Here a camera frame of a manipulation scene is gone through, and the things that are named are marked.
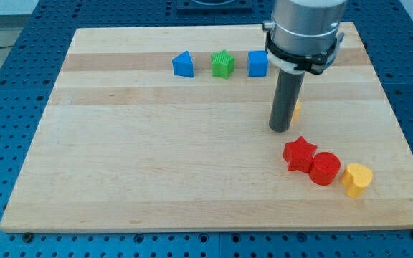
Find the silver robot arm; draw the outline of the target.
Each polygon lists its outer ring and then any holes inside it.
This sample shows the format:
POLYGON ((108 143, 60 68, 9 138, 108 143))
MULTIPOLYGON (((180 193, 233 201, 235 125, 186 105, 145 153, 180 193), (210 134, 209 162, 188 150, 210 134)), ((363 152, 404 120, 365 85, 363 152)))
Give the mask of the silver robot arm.
POLYGON ((318 55, 336 40, 346 0, 276 0, 270 38, 284 52, 318 55))

